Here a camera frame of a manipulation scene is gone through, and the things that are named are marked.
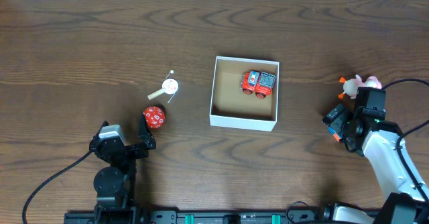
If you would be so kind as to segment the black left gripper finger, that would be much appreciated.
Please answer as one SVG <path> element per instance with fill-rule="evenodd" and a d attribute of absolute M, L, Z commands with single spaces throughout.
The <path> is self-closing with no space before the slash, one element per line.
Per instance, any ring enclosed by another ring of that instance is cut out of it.
<path fill-rule="evenodd" d="M 109 125 L 109 123 L 107 121 L 103 121 L 103 123 L 102 123 L 102 125 L 101 125 L 101 127 L 99 129 L 99 132 L 101 132 L 102 128 L 104 128 L 104 127 L 106 127 L 108 125 Z"/>
<path fill-rule="evenodd" d="M 148 127 L 147 120 L 145 115 L 141 115 L 141 119 L 139 122 L 139 132 L 138 138 L 147 146 L 147 147 L 156 147 L 156 141 L 151 134 L 151 131 Z"/>

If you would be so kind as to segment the colourful puzzle cube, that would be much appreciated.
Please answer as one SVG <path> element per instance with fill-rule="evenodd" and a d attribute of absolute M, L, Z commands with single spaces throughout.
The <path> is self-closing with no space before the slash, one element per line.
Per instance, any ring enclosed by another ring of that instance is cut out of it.
<path fill-rule="evenodd" d="M 338 142 L 342 142 L 343 140 L 343 131 L 341 127 L 328 127 L 329 133 L 334 137 L 334 139 Z"/>

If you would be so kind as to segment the red toy truck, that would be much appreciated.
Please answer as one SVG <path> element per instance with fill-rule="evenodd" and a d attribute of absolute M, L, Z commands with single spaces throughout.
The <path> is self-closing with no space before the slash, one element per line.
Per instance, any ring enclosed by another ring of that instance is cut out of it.
<path fill-rule="evenodd" d="M 244 73 L 240 88 L 247 95 L 255 94 L 256 97 L 264 99 L 271 95 L 275 80 L 274 74 L 251 70 Z"/>

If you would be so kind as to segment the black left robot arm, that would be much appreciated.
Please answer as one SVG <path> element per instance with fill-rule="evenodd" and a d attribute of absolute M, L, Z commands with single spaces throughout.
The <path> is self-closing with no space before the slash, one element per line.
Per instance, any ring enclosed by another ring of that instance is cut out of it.
<path fill-rule="evenodd" d="M 136 160 L 149 156 L 156 149 L 144 115 L 139 122 L 138 144 L 127 146 L 120 125 L 104 121 L 89 144 L 89 150 L 109 166 L 96 174 L 93 186 L 97 192 L 94 224 L 149 223 L 149 211 L 135 202 Z"/>

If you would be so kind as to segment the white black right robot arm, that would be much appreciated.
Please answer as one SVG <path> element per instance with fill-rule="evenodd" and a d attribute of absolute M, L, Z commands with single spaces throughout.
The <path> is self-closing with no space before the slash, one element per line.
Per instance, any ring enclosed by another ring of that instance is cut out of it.
<path fill-rule="evenodd" d="M 385 202 L 375 216 L 346 204 L 324 212 L 333 223 L 427 223 L 428 186 L 406 149 L 405 133 L 385 119 L 386 92 L 359 87 L 352 110 L 337 105 L 323 117 L 328 131 L 346 150 L 368 159 Z"/>

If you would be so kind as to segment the red polyhedral die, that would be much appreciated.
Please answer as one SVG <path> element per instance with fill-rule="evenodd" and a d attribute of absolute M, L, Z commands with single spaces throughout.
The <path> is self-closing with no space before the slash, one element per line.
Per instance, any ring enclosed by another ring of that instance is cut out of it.
<path fill-rule="evenodd" d="M 148 107 L 143 112 L 147 126 L 151 129 L 160 128 L 166 121 L 164 111 L 159 107 Z"/>

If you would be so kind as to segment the white duck toy pink hat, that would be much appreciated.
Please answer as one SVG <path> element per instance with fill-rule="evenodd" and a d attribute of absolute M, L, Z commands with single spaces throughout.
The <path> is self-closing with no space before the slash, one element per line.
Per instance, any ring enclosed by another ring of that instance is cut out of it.
<path fill-rule="evenodd" d="M 375 76 L 370 76 L 366 81 L 363 81 L 362 78 L 356 74 L 354 78 L 350 78 L 349 80 L 340 77 L 339 82 L 343 84 L 343 92 L 338 95 L 339 99 L 342 99 L 345 95 L 350 96 L 351 99 L 355 99 L 359 87 L 382 88 L 382 84 Z"/>

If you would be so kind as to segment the small white rattle drum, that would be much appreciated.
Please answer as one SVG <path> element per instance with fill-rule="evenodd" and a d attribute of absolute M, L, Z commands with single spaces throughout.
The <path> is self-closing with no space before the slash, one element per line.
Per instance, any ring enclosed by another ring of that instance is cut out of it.
<path fill-rule="evenodd" d="M 170 78 L 172 74 L 174 74 L 173 69 L 169 71 L 165 81 L 162 83 L 162 87 L 147 96 L 149 100 L 159 97 L 162 94 L 167 94 L 167 95 L 170 95 L 170 99 L 168 100 L 168 103 L 171 102 L 171 100 L 174 98 L 175 94 L 179 89 L 178 81 L 173 78 Z"/>

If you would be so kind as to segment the white cardboard box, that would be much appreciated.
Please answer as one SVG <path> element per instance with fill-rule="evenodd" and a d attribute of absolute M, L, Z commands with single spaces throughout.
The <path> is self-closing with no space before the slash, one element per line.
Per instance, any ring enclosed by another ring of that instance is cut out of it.
<path fill-rule="evenodd" d="M 270 96 L 260 99 L 241 90 L 243 75 L 251 70 L 276 75 Z M 214 127 L 272 131 L 278 122 L 279 83 L 279 62 L 217 56 L 210 99 L 210 124 Z"/>

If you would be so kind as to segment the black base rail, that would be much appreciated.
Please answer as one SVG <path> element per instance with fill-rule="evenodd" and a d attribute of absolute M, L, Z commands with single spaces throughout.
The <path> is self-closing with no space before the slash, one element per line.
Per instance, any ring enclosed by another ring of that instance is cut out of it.
<path fill-rule="evenodd" d="M 183 211 L 94 211 L 69 212 L 65 223 L 136 224 L 290 224 L 290 223 L 373 223 L 379 210 L 359 210 L 346 206 L 316 209 L 297 207 L 284 212 L 183 212 Z"/>

